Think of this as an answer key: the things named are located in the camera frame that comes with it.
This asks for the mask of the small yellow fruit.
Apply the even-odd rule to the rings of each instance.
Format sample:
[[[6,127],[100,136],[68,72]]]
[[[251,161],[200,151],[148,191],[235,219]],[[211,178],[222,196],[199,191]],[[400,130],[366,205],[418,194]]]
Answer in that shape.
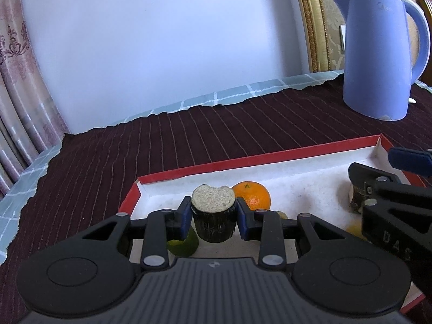
[[[281,219],[283,219],[283,220],[287,220],[288,219],[288,216],[284,212],[282,212],[282,211],[276,211],[276,213],[279,215],[279,217]]]
[[[362,234],[362,223],[353,222],[345,228],[345,231],[361,238],[364,241],[367,241],[367,238]]]

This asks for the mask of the large orange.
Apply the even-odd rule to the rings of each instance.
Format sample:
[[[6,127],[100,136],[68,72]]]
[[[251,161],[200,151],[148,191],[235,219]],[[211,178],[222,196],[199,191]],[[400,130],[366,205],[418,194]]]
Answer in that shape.
[[[248,204],[250,210],[269,210],[271,197],[267,188],[254,181],[242,181],[232,187],[236,197],[242,197]]]

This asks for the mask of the green cucumber piece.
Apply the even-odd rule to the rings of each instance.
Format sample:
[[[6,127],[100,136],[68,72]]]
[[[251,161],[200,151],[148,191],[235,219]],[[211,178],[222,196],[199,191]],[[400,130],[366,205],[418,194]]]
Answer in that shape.
[[[198,249],[199,240],[193,227],[190,227],[185,240],[171,240],[167,242],[167,249],[177,258],[189,258]]]

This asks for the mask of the bitten eggplant piece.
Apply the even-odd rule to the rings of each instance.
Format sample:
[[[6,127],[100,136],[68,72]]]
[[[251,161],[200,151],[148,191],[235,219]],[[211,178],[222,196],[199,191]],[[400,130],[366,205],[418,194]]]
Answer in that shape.
[[[209,243],[232,237],[236,225],[235,193],[232,188],[202,184],[191,197],[191,209],[198,236]]]

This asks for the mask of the dark eggplant piece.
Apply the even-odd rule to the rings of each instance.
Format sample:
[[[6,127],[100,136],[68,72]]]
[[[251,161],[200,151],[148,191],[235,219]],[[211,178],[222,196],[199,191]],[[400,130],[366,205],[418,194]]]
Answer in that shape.
[[[349,208],[357,213],[362,213],[362,204],[365,200],[365,194],[364,192],[356,187],[355,185],[351,184],[349,188]]]

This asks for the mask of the red shallow cardboard tray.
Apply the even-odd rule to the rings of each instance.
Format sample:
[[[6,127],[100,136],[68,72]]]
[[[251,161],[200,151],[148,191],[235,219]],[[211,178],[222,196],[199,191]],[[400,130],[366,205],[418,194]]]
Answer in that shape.
[[[390,165],[391,146],[384,136],[373,135],[142,176],[119,211],[141,219],[162,208],[177,208],[201,184],[220,187],[257,181],[269,191],[272,210],[288,217],[311,212],[346,228],[360,221],[360,215],[349,210],[352,162],[393,173],[405,184],[423,185],[419,176]]]

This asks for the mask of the dark maroon striped cloth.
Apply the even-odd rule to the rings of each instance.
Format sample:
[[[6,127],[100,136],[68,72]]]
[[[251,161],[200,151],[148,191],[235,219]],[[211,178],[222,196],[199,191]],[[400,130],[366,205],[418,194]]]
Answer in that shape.
[[[337,77],[300,91],[66,135],[47,172],[32,173],[34,196],[27,197],[19,181],[1,201],[1,224],[18,230],[1,265],[1,322],[26,316],[16,288],[21,263],[114,215],[140,176],[378,134],[396,146],[431,147],[429,91],[413,86],[405,119],[385,122],[348,108],[342,87]]]

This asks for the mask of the blue electric kettle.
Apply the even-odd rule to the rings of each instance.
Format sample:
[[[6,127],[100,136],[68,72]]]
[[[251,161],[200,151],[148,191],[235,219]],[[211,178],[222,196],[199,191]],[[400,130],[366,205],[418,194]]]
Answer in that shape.
[[[343,101],[382,121],[406,117],[430,57],[423,10],[412,0],[334,0],[346,26]]]

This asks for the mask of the pink patterned curtain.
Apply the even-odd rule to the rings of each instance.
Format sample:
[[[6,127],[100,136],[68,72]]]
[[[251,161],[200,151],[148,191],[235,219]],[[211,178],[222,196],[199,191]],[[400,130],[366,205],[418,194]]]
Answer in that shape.
[[[69,132],[32,50],[21,0],[1,0],[1,196]]]

